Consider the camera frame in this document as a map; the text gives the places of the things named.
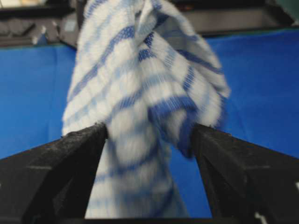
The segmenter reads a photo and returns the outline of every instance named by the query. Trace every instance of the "black equipment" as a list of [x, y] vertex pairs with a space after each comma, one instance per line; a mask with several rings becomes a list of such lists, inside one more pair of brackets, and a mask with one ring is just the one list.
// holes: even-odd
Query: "black equipment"
[[103, 124], [0, 160], [0, 224], [297, 224], [299, 160], [202, 125], [191, 142], [213, 219], [84, 219]]

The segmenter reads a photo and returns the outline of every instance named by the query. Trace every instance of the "fabric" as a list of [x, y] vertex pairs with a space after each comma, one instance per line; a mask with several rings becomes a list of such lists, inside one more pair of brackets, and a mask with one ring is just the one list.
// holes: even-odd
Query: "fabric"
[[208, 44], [164, 0], [90, 0], [63, 134], [104, 122], [86, 217], [186, 217], [169, 172], [195, 122], [217, 126], [229, 88]]

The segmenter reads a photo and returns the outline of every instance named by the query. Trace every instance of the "blue mat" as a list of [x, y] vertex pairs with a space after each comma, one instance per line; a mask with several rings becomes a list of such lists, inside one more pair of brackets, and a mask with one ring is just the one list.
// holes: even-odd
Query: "blue mat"
[[[299, 157], [299, 31], [209, 39], [232, 95], [222, 130]], [[0, 50], [0, 158], [55, 140], [74, 67], [66, 46]], [[195, 160], [173, 150], [173, 177], [192, 217], [211, 216]]]

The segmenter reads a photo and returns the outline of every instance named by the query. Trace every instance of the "white mark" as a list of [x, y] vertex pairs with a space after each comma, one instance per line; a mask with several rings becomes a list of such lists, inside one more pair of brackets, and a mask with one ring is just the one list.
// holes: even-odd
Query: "white mark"
[[257, 218], [257, 219], [260, 219], [262, 224], [268, 224], [268, 223], [267, 223], [267, 220], [266, 220], [266, 217], [260, 215], [260, 213], [256, 212], [254, 216], [255, 216], [255, 218]]

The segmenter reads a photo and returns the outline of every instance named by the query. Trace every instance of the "blue surface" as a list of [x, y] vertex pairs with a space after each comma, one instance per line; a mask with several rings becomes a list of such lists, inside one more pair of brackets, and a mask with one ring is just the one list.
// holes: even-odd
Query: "blue surface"
[[60, 138], [75, 51], [0, 50], [0, 158]]
[[[223, 131], [299, 157], [299, 31], [209, 39], [232, 89]], [[57, 139], [74, 67], [66, 46], [0, 50], [0, 158]], [[192, 217], [211, 216], [195, 160], [173, 150]]]

